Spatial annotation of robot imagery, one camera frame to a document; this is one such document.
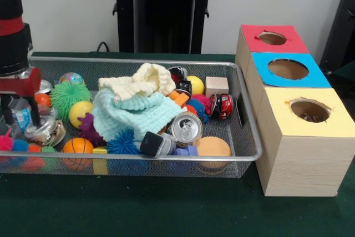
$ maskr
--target mint green knitted fabric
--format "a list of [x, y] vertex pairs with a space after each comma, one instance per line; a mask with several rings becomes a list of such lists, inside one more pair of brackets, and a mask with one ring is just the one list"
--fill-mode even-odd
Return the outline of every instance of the mint green knitted fabric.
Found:
[[169, 97], [154, 93], [150, 97], [134, 95], [128, 100], [114, 101], [111, 89], [101, 89], [94, 99], [94, 127], [110, 141], [127, 128], [134, 130], [135, 140], [143, 140], [146, 132], [158, 133], [178, 114], [185, 111]]

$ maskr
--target orange foam piece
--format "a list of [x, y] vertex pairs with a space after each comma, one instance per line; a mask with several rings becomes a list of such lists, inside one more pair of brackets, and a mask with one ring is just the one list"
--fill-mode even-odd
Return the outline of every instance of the orange foam piece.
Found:
[[179, 93], [177, 91], [172, 91], [168, 96], [170, 97], [171, 100], [175, 100], [176, 98], [179, 97]]
[[182, 107], [182, 106], [184, 106], [187, 103], [187, 101], [189, 101], [189, 99], [190, 98], [186, 94], [181, 93], [179, 95], [179, 97], [176, 98], [174, 101], [175, 101], [176, 104], [178, 104], [179, 106]]

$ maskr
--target cream knitted fabric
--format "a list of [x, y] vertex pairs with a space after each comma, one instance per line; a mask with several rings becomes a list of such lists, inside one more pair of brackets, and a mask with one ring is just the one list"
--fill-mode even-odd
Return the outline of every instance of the cream knitted fabric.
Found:
[[148, 97], [159, 92], [168, 95], [175, 90], [175, 83], [163, 66], [144, 63], [132, 77], [100, 78], [99, 89], [102, 88], [110, 88], [117, 102], [130, 99], [135, 94]]

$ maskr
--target green spiky ball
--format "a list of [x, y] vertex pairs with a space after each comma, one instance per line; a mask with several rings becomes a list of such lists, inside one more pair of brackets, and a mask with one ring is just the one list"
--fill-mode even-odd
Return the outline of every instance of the green spiky ball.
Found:
[[[46, 147], [42, 147], [42, 152], [44, 153], [56, 153], [55, 149], [49, 145]], [[51, 174], [57, 168], [58, 158], [43, 158], [45, 162], [45, 166], [41, 169], [41, 171]]]
[[57, 118], [67, 121], [70, 108], [77, 102], [90, 101], [91, 93], [85, 84], [71, 84], [66, 80], [54, 87], [50, 99], [52, 107], [58, 112]]

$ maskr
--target wire mesh basket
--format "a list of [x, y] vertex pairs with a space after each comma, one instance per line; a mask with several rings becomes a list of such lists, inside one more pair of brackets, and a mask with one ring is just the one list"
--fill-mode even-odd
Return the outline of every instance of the wire mesh basket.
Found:
[[[0, 152], [0, 173], [127, 175], [158, 177], [219, 177], [240, 178], [252, 161], [261, 156], [259, 134], [252, 115], [247, 90], [238, 66], [224, 62], [181, 62], [161, 60], [46, 58], [32, 57], [31, 65], [41, 69], [43, 79], [54, 83], [63, 73], [77, 72], [83, 76], [93, 95], [101, 77], [132, 76], [145, 62], [166, 68], [183, 66], [191, 75], [227, 77], [230, 94], [235, 101], [233, 114], [225, 121], [210, 120], [203, 125], [203, 137], [223, 139], [231, 148], [230, 157], [192, 157], [80, 153]], [[67, 134], [56, 146], [61, 150], [79, 130], [65, 122]], [[0, 133], [7, 126], [0, 120]]]

